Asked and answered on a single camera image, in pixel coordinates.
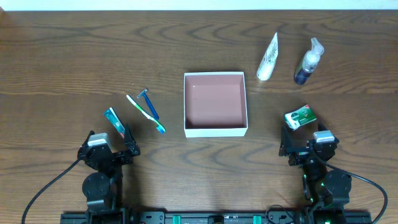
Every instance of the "toothbrush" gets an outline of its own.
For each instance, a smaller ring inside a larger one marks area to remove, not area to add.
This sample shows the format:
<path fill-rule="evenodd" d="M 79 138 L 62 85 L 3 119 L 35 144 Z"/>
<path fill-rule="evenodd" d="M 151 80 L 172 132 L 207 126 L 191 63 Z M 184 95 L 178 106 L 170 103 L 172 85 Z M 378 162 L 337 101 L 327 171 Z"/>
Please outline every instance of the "toothbrush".
<path fill-rule="evenodd" d="M 116 112 L 113 108 L 109 108 L 104 112 L 106 118 L 112 123 L 112 125 L 118 130 L 118 133 L 124 138 L 124 127 Z"/>
<path fill-rule="evenodd" d="M 165 133 L 166 129 L 163 127 L 162 124 L 160 124 L 154 117 L 152 117 L 151 115 L 149 115 L 148 113 L 146 113 L 146 111 L 144 111 L 144 109 L 142 109 L 137 102 L 135 102 L 132 97 L 130 95 L 126 95 L 127 99 L 130 101 L 130 103 L 132 103 L 137 109 L 139 109 L 139 111 L 141 111 L 141 113 L 149 120 L 155 122 L 157 124 L 156 129 L 161 133 Z"/>

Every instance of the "white wall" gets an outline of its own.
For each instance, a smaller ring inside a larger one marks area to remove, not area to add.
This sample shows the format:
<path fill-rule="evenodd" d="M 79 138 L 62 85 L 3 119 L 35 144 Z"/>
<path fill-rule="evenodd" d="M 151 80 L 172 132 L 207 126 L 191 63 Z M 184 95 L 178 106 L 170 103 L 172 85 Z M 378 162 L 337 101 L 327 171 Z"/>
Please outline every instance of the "white wall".
<path fill-rule="evenodd" d="M 0 0 L 5 11 L 398 9 L 398 0 Z"/>

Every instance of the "product label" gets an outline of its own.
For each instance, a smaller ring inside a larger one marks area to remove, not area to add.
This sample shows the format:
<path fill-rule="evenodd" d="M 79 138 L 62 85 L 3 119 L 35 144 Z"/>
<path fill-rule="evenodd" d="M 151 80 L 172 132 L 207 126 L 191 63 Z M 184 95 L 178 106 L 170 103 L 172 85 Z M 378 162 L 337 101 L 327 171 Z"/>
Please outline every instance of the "product label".
<path fill-rule="evenodd" d="M 315 121 L 316 119 L 317 117 L 314 115 L 309 105 L 305 105 L 297 111 L 285 114 L 285 121 L 293 130 L 296 130 L 304 124 Z"/>
<path fill-rule="evenodd" d="M 260 80 L 268 80 L 271 77 L 271 73 L 274 70 L 276 64 L 276 58 L 278 57 L 278 37 L 275 33 L 272 38 L 266 53 L 264 54 L 260 66 L 257 70 L 257 77 Z"/>
<path fill-rule="evenodd" d="M 296 77 L 297 74 L 299 74 L 299 71 L 303 68 L 303 60 L 304 60 L 304 58 L 301 59 L 301 62 L 300 62 L 299 65 L 297 66 L 296 71 L 294 72 L 294 77 Z"/>

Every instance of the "green connector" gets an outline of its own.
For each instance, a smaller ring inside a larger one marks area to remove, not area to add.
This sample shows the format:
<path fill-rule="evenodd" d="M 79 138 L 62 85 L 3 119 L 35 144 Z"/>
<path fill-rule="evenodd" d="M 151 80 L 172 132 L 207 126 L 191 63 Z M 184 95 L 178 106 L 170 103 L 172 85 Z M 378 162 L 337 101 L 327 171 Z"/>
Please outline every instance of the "green connector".
<path fill-rule="evenodd" d="M 261 224 L 261 216 L 253 215 L 253 224 Z"/>
<path fill-rule="evenodd" d="M 181 216 L 173 215 L 173 224 L 181 224 Z"/>

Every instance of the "white box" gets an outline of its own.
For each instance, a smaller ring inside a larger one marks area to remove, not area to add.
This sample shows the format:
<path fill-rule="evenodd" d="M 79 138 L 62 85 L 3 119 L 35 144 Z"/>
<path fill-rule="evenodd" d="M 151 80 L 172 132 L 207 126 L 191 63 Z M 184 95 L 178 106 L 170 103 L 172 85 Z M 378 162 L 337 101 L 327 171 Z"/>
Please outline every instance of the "white box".
<path fill-rule="evenodd" d="M 187 138 L 244 136 L 248 110 L 243 72 L 184 74 Z"/>

